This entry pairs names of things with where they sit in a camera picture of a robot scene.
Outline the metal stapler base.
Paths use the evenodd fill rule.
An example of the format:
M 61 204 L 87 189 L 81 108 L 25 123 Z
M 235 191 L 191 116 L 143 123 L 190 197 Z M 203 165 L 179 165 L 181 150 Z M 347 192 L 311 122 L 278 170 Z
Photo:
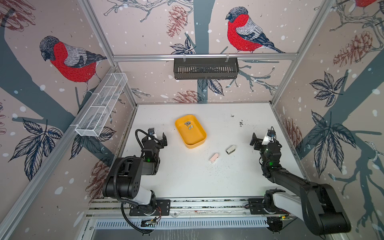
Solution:
M 237 147 L 235 145 L 232 145 L 230 146 L 228 149 L 226 149 L 226 153 L 228 155 L 232 154 L 235 150 L 237 149 Z

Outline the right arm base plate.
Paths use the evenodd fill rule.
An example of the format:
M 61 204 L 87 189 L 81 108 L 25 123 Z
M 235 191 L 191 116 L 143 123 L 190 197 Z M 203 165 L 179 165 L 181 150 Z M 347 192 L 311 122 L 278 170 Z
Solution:
M 269 215 L 264 201 L 264 197 L 249 198 L 246 209 L 250 211 L 251 215 Z

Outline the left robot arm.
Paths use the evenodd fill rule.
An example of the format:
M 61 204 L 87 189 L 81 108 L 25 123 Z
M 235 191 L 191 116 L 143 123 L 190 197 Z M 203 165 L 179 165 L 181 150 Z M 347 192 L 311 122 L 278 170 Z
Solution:
M 141 186 L 142 176 L 154 176 L 161 163 L 160 150 L 168 145 L 167 137 L 159 140 L 154 129 L 137 129 L 135 138 L 141 148 L 140 156 L 117 158 L 104 182 L 102 194 L 117 200 L 122 216 L 130 227 L 142 235 L 150 235 L 162 216 L 170 214 L 170 200 L 158 200 L 152 190 Z

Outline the white pink stapler body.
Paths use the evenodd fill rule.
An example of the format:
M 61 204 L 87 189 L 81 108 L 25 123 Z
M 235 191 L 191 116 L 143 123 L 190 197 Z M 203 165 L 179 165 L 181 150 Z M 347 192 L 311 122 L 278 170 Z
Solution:
M 211 163 L 211 164 L 215 163 L 215 162 L 218 160 L 219 156 L 220 156 L 220 155 L 219 155 L 218 153 L 215 153 L 215 154 L 209 159 L 210 163 Z

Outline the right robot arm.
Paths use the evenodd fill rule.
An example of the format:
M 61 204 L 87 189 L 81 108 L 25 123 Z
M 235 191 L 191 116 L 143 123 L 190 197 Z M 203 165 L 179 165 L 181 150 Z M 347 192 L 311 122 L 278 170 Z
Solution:
M 284 210 L 293 214 L 316 236 L 351 231 L 351 222 L 332 186 L 305 180 L 282 167 L 282 145 L 274 130 L 268 130 L 263 139 L 252 135 L 250 145 L 260 153 L 263 176 L 290 191 L 289 194 L 281 190 L 266 191 L 266 211 Z

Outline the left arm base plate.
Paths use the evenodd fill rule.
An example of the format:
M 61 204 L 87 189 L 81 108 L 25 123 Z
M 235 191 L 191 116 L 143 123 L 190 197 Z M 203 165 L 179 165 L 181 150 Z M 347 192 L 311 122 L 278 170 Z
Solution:
M 131 217 L 168 216 L 170 214 L 170 200 L 151 201 L 149 205 L 132 206 L 129 215 Z

